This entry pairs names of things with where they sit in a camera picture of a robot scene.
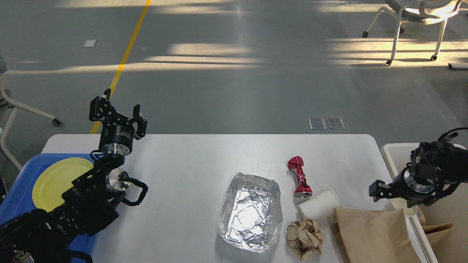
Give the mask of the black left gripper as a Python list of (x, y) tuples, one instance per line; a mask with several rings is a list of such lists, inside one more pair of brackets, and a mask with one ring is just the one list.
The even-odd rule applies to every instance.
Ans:
[(133, 107), (132, 118), (117, 117), (117, 111), (110, 103), (112, 90), (90, 102), (89, 120), (102, 123), (99, 150), (102, 153), (117, 153), (127, 156), (132, 152), (133, 139), (140, 140), (147, 133), (147, 120), (140, 113), (140, 104)]

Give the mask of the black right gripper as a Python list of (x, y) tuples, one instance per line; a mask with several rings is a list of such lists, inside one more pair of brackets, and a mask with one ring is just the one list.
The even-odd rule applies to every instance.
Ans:
[(436, 184), (425, 178), (418, 178), (409, 169), (403, 169), (394, 178), (393, 182), (386, 184), (376, 180), (368, 187), (368, 194), (373, 202), (381, 199), (402, 198), (407, 202), (407, 207), (415, 205), (431, 206), (439, 199), (435, 196)]

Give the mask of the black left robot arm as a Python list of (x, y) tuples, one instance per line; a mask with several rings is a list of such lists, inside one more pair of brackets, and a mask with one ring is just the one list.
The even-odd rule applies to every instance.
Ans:
[(61, 195), (63, 204), (52, 211), (34, 209), (1, 225), (1, 262), (16, 256), (33, 263), (70, 263), (74, 258), (93, 261), (85, 252), (69, 249), (79, 235), (93, 236), (107, 228), (119, 214), (116, 207), (140, 205), (148, 186), (126, 171), (118, 171), (132, 152), (133, 141), (145, 137), (147, 120), (140, 105), (131, 118), (117, 112), (110, 103), (112, 90), (90, 103), (89, 120), (102, 123), (97, 150), (90, 153), (92, 168), (72, 181)]

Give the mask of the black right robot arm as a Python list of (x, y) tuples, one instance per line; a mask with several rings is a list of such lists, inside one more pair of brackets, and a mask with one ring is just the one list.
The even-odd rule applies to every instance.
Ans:
[(421, 142), (411, 151), (411, 160), (396, 178), (386, 184), (376, 180), (369, 188), (373, 201), (402, 198), (407, 207), (430, 206), (451, 195), (461, 183), (468, 181), (468, 152), (451, 140), (462, 127), (451, 129), (434, 142)]

